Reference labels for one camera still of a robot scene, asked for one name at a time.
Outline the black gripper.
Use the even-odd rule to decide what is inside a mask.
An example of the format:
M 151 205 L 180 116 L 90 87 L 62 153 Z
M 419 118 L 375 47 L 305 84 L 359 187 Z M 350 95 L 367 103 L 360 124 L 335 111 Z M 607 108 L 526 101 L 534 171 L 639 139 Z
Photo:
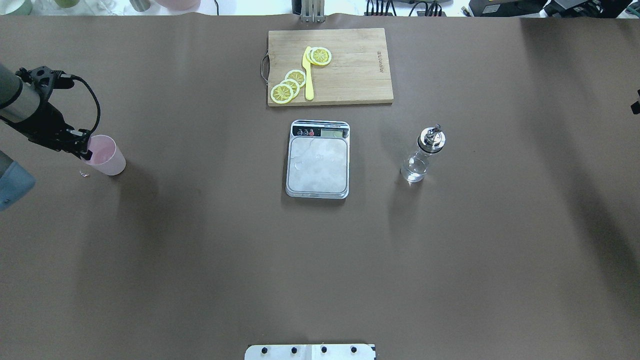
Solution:
M 73 129 L 66 124 L 62 113 L 50 103 L 40 105 L 30 116 L 22 119 L 1 110 L 1 120 L 25 136 L 30 142 L 54 151 L 70 151 L 82 161 L 92 159 L 88 145 L 75 146 L 74 141 L 88 141 L 93 135 L 89 129 Z

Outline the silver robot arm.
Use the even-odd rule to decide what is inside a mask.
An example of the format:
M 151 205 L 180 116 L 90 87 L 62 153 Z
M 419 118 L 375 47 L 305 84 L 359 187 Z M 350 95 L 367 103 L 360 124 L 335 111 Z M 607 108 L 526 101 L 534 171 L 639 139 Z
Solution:
M 50 103 L 54 90 L 71 89 L 75 82 L 86 87 L 96 106 L 96 120 L 91 129 L 76 129 L 66 123 L 62 112 Z M 29 142 L 83 161 L 92 159 L 89 142 L 98 129 L 102 111 L 95 92 L 80 76 L 48 66 L 11 71 L 2 65 L 0 109 L 2 123 Z

